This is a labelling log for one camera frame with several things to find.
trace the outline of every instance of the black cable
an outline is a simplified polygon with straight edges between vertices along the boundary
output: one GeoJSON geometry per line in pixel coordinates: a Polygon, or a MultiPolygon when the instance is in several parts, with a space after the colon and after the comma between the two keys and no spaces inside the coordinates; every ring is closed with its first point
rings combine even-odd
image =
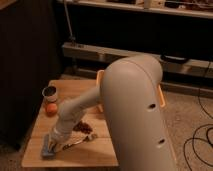
{"type": "Polygon", "coordinates": [[[207,129],[207,131],[206,131],[206,139],[207,139],[208,143],[209,143],[209,144],[212,146],[212,148],[213,148],[213,142],[210,140],[210,137],[209,137],[209,132],[210,132],[211,130],[213,130],[213,127],[207,129]]]}
{"type": "Polygon", "coordinates": [[[196,134],[197,134],[197,131],[198,131],[199,129],[204,128],[204,127],[207,127],[207,126],[212,126],[212,127],[210,127],[210,128],[213,129],[213,124],[205,124],[205,125],[202,125],[202,126],[198,127],[198,128],[194,131],[193,138],[192,138],[192,148],[193,148],[193,151],[194,151],[195,155],[197,156],[197,158],[198,158],[201,162],[205,163],[205,164],[206,164],[207,166],[209,166],[209,167],[213,167],[213,164],[206,162],[205,160],[203,160],[203,159],[198,155],[198,153],[197,153],[197,151],[196,151],[196,149],[195,149],[195,144],[194,144],[194,139],[196,138],[195,136],[196,136],[196,134]]]}
{"type": "MultiPolygon", "coordinates": [[[[206,74],[210,68],[210,65],[211,65],[211,61],[209,61],[209,64],[208,66],[206,67],[205,71],[204,71],[204,75],[203,75],[203,79],[205,79],[206,77],[206,74]]],[[[201,99],[200,99],[200,93],[201,93],[201,85],[199,86],[199,89],[198,89],[198,102],[199,102],[199,105],[201,107],[201,109],[203,110],[203,112],[208,115],[211,119],[213,119],[213,116],[212,114],[210,114],[206,109],[205,107],[203,106],[202,102],[201,102],[201,99]]],[[[184,145],[183,145],[183,154],[184,154],[184,158],[185,158],[185,161],[187,163],[187,166],[189,167],[190,171],[192,171],[192,168],[188,162],[188,159],[186,157],[186,144],[189,142],[189,141],[192,141],[192,149],[193,149],[193,152],[194,154],[196,155],[196,157],[203,163],[205,163],[207,166],[209,167],[213,167],[213,163],[208,163],[207,161],[205,161],[204,159],[202,159],[199,154],[197,153],[196,151],[196,148],[195,148],[195,140],[199,140],[199,141],[203,141],[205,143],[207,143],[208,145],[210,145],[212,148],[213,148],[213,142],[210,140],[210,137],[209,137],[209,133],[210,131],[213,130],[213,124],[205,124],[205,125],[201,125],[200,127],[198,127],[194,133],[193,133],[193,137],[192,138],[189,138],[187,139],[185,142],[184,142],[184,145]],[[196,137],[196,134],[198,132],[198,130],[200,130],[201,128],[204,128],[204,127],[207,127],[207,126],[211,126],[207,129],[206,131],[206,139],[203,139],[203,138],[199,138],[199,137],[196,137]]]]}
{"type": "Polygon", "coordinates": [[[198,127],[198,128],[194,131],[193,137],[187,139],[187,140],[184,142],[184,145],[183,145],[184,159],[185,159],[186,164],[187,164],[187,166],[189,167],[189,170],[190,170],[190,171],[192,171],[192,168],[191,168],[191,166],[190,166],[190,164],[189,164],[189,162],[188,162],[188,159],[187,159],[187,157],[186,157],[186,144],[187,144],[189,141],[192,141],[192,149],[193,149],[193,152],[194,152],[194,154],[196,155],[196,157],[197,157],[201,162],[203,162],[203,163],[205,163],[206,165],[208,165],[209,167],[213,167],[213,163],[208,163],[207,161],[205,161],[204,159],[202,159],[202,158],[199,156],[199,154],[197,153],[197,151],[196,151],[196,149],[195,149],[195,144],[194,144],[194,141],[195,141],[195,140],[200,140],[200,141],[203,141],[203,142],[209,144],[209,145],[212,147],[212,145],[209,143],[208,140],[205,140],[205,139],[199,138],[199,137],[195,137],[196,134],[197,134],[197,132],[198,132],[198,130],[200,130],[201,128],[207,127],[207,126],[212,126],[212,127],[209,128],[209,130],[213,129],[213,124],[201,125],[200,127],[198,127]]]}
{"type": "MultiPolygon", "coordinates": [[[[193,139],[193,138],[187,139],[187,140],[184,142],[184,145],[183,145],[183,155],[184,155],[184,159],[185,159],[186,164],[187,164],[187,166],[188,166],[188,168],[189,168],[190,171],[192,171],[192,168],[191,168],[191,166],[190,166],[190,164],[189,164],[189,162],[188,162],[188,159],[187,159],[187,157],[186,157],[186,144],[187,144],[189,141],[191,141],[192,139],[193,139]]],[[[202,139],[202,138],[194,138],[194,140],[200,140],[200,141],[204,141],[204,142],[208,143],[205,139],[202,139]]]]}

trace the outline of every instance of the cable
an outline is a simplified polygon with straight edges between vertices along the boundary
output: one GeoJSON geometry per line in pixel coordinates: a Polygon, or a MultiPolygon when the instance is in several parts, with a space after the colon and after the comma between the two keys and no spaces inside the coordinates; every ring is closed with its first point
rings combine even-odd
{"type": "Polygon", "coordinates": [[[187,164],[187,166],[189,167],[189,170],[190,170],[190,171],[192,171],[192,168],[191,168],[191,166],[190,166],[190,164],[189,164],[189,162],[188,162],[188,159],[187,159],[187,157],[186,157],[186,144],[187,144],[189,141],[192,141],[192,149],[193,149],[193,152],[194,152],[194,154],[196,155],[196,157],[197,157],[202,163],[205,163],[207,166],[213,167],[213,163],[209,163],[209,162],[205,161],[204,159],[202,159],[202,158],[200,157],[200,155],[198,154],[196,148],[195,148],[195,140],[203,141],[203,142],[207,143],[208,145],[210,145],[210,146],[213,148],[213,146],[209,143],[208,140],[205,140],[205,139],[199,138],[199,137],[195,137],[196,134],[197,134],[197,132],[198,132],[198,130],[200,130],[201,128],[207,127],[207,126],[211,126],[208,130],[212,130],[212,129],[213,129],[213,124],[201,125],[200,127],[198,127],[198,128],[194,131],[193,137],[187,139],[187,140],[184,142],[184,145],[183,145],[184,159],[185,159],[186,164],[187,164]]]}
{"type": "Polygon", "coordinates": [[[212,127],[209,128],[209,129],[207,129],[207,131],[206,131],[206,139],[207,139],[208,143],[213,147],[213,142],[210,140],[210,137],[209,137],[209,132],[210,132],[211,130],[213,130],[212,127]]]}
{"type": "MultiPolygon", "coordinates": [[[[206,77],[206,74],[207,74],[207,72],[208,72],[208,70],[209,70],[209,68],[210,68],[210,65],[211,65],[211,61],[209,61],[209,64],[208,64],[208,66],[206,67],[206,69],[205,69],[205,71],[204,71],[204,74],[203,74],[203,77],[202,77],[203,79],[206,77]]],[[[201,102],[201,99],[200,99],[201,87],[202,87],[202,86],[200,85],[200,86],[199,86],[199,89],[198,89],[198,96],[197,96],[197,97],[198,97],[199,105],[200,105],[201,109],[203,110],[203,112],[204,112],[207,116],[209,116],[211,119],[213,119],[212,114],[210,114],[210,113],[205,109],[205,107],[203,106],[203,104],[202,104],[202,102],[201,102]]],[[[213,130],[213,124],[201,125],[201,126],[199,126],[199,127],[194,131],[193,137],[187,139],[187,140],[184,142],[184,145],[183,145],[184,159],[185,159],[186,164],[187,164],[187,166],[188,166],[188,168],[189,168],[190,171],[192,171],[192,168],[191,168],[191,166],[190,166],[190,164],[189,164],[189,161],[188,161],[188,159],[187,159],[187,157],[186,157],[186,144],[187,144],[189,141],[192,141],[192,149],[193,149],[193,152],[194,152],[194,154],[196,155],[196,157],[197,157],[202,163],[206,164],[207,166],[213,167],[213,163],[209,163],[209,162],[205,161],[204,159],[202,159],[202,158],[200,157],[200,155],[198,154],[196,148],[195,148],[195,140],[203,141],[203,142],[207,143],[208,145],[210,145],[210,146],[213,148],[213,142],[210,140],[210,137],[209,137],[209,133],[210,133],[211,130],[213,130]],[[201,128],[205,128],[205,127],[209,127],[209,128],[207,129],[207,131],[206,131],[206,139],[196,137],[197,132],[198,132],[201,128]]]]}

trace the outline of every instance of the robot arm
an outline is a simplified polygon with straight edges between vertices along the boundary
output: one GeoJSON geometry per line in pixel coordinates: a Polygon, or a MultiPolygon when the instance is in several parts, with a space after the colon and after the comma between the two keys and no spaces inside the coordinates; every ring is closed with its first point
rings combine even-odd
{"type": "Polygon", "coordinates": [[[50,133],[53,146],[66,141],[83,117],[82,111],[100,102],[122,171],[176,171],[160,110],[159,62],[149,55],[123,58],[104,72],[99,86],[59,106],[59,119],[50,133]]]}
{"type": "Polygon", "coordinates": [[[95,86],[75,99],[66,99],[59,105],[58,120],[50,132],[48,149],[54,151],[70,138],[75,125],[84,116],[84,110],[100,103],[99,86],[95,86]]]}

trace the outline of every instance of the orange handle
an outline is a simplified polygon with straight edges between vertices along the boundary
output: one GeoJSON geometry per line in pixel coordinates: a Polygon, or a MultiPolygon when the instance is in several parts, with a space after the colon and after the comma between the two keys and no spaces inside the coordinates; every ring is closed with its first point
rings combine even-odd
{"type": "MultiPolygon", "coordinates": [[[[102,80],[102,78],[103,78],[103,75],[104,75],[104,70],[99,70],[98,72],[97,72],[97,76],[96,76],[96,85],[100,85],[100,83],[101,83],[101,80],[102,80]]],[[[99,111],[101,112],[101,113],[103,113],[103,106],[102,106],[102,104],[99,104],[98,105],[98,109],[99,109],[99,111]]]]}
{"type": "Polygon", "coordinates": [[[164,95],[163,95],[163,92],[161,90],[160,84],[158,85],[158,93],[159,93],[159,97],[160,97],[160,107],[165,107],[166,102],[165,102],[164,95]]]}

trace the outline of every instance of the floor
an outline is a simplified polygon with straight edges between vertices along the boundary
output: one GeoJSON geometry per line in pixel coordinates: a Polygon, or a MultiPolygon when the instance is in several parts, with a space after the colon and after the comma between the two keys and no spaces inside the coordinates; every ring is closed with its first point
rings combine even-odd
{"type": "MultiPolygon", "coordinates": [[[[61,79],[84,79],[62,75],[61,79]]],[[[163,116],[166,120],[166,126],[169,130],[175,154],[177,156],[178,168],[180,171],[189,171],[189,167],[184,159],[184,143],[187,139],[193,137],[194,131],[204,124],[212,124],[213,120],[201,109],[198,97],[184,95],[174,92],[165,92],[166,107],[163,108],[163,116]]],[[[201,98],[203,107],[213,116],[213,99],[201,98]]],[[[196,138],[206,139],[205,133],[209,126],[198,130],[196,138]]],[[[38,170],[70,170],[70,171],[119,171],[119,168],[65,168],[65,169],[42,169],[42,168],[22,168],[21,160],[25,147],[29,140],[31,129],[29,129],[22,147],[19,151],[14,151],[3,143],[0,143],[0,171],[38,171],[38,170]]],[[[213,141],[213,131],[209,132],[209,139],[213,141]]],[[[201,140],[195,140],[195,150],[199,157],[205,162],[213,165],[213,148],[201,140]]],[[[186,158],[193,171],[211,171],[212,167],[202,163],[194,154],[192,141],[186,143],[186,158]]]]}

